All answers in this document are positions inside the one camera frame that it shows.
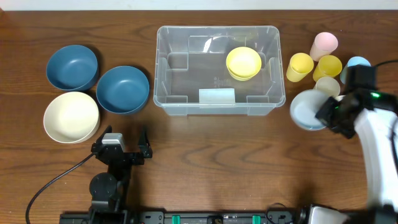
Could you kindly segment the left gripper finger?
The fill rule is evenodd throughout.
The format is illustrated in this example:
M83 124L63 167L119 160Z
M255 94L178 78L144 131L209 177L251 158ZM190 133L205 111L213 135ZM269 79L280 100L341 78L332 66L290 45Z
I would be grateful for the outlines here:
M138 148L140 149L140 152L144 158L152 158L153 151L147 137L146 128L142 128L141 130L141 134L138 140Z
M108 134L111 132L112 132L112 126L108 125L107 128L104 130L104 132L101 134L101 136L95 141L95 146L101 145L102 139L104 138L105 134Z

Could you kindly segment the cream plastic cup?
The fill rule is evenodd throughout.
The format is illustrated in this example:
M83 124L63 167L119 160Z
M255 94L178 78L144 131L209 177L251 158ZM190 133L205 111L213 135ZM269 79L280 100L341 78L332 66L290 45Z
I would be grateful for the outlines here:
M337 97L340 94L340 84L331 77L321 77L317 80L313 89L320 90L332 97Z

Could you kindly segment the small grey bowl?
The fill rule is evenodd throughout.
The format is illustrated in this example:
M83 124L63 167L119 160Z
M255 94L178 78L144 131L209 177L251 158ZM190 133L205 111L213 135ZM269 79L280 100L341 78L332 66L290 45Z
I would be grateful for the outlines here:
M290 116L294 123L307 131L325 128L315 115L328 98L329 96L320 90L312 89L299 93L290 104Z

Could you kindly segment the golden yellow plastic cup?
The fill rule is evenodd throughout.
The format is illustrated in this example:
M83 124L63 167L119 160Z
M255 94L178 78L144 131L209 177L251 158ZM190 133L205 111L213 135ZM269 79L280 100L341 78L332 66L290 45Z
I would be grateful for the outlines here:
M335 78L341 73L343 69L342 62L340 59L334 55L323 56L313 73L313 79L317 82L323 77Z

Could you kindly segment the light blue plastic cup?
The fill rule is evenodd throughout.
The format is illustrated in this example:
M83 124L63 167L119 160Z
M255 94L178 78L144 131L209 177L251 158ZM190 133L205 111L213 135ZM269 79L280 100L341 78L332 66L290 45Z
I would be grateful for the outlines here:
M355 66L355 65L364 65L364 66L369 66L369 67L371 66L370 62L363 57L360 57L360 56L351 57L340 73L340 81L342 82L342 84L346 83L346 76L348 74L348 68Z

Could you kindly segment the light yellow plastic cup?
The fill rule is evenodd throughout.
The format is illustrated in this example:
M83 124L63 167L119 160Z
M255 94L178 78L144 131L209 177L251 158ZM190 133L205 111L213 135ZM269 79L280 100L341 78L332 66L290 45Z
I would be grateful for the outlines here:
M296 53L290 59L286 77L291 82L299 82L313 70L313 67L314 62L311 56Z

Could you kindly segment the pink plastic cup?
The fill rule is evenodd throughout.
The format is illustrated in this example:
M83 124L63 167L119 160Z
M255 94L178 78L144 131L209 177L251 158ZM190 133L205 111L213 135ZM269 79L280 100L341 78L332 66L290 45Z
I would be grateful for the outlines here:
M321 32L315 37L310 49L311 58L318 62L323 56L330 55L338 47L338 39L330 32Z

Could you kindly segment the small yellow bowl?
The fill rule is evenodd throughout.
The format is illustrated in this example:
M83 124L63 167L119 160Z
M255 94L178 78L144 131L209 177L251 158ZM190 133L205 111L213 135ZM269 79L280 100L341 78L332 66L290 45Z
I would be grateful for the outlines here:
M226 56L226 68L238 81L247 81L256 76L262 67L260 55L249 47L237 47Z

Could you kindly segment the small white bowl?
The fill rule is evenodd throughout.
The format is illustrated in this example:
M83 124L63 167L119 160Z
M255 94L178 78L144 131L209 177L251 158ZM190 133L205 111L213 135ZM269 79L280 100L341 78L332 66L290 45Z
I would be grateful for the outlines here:
M345 97L344 95L336 96L335 100L336 101L341 101L344 97Z

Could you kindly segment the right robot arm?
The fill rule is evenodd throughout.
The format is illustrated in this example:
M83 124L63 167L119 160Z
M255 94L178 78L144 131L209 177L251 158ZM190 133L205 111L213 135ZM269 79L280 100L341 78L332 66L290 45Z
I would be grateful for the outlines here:
M346 223L397 223L397 97L359 88L329 97L315 115L334 133L358 135L368 186L368 209Z

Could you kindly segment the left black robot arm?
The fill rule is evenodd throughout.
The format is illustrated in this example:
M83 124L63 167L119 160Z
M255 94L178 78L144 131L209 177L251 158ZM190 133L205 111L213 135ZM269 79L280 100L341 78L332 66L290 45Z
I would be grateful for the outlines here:
M143 129L137 143L138 152L127 152L123 135L112 132L108 126L92 144L95 158L108 166L106 172L94 176L89 190L92 196L89 210L89 224L134 223L134 213L126 205L127 191L134 166L144 164L152 157L152 148Z

